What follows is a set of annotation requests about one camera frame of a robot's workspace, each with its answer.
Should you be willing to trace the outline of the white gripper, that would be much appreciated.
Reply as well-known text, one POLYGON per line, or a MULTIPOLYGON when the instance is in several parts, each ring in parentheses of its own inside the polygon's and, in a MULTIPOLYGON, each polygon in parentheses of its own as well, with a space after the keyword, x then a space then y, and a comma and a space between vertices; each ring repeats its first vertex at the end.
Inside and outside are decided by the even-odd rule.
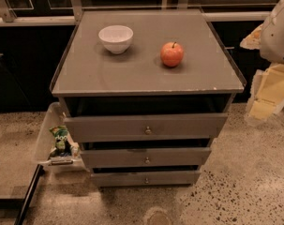
MULTIPOLYGON (((262 25, 256 27, 240 43, 248 50, 261 48, 262 25)), ((272 63, 265 71, 257 70, 250 88, 245 119, 248 123, 262 123, 284 108, 284 64, 272 63)))

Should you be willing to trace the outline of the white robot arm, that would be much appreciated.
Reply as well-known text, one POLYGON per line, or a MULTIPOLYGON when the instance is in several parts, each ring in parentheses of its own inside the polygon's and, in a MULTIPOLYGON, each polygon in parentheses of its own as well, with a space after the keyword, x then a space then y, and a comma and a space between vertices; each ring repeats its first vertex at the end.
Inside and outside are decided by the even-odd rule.
POLYGON ((271 63, 265 71, 257 70, 246 107, 246 121, 257 126, 284 108, 284 0, 280 0, 263 24, 246 36, 240 46, 259 50, 271 63))

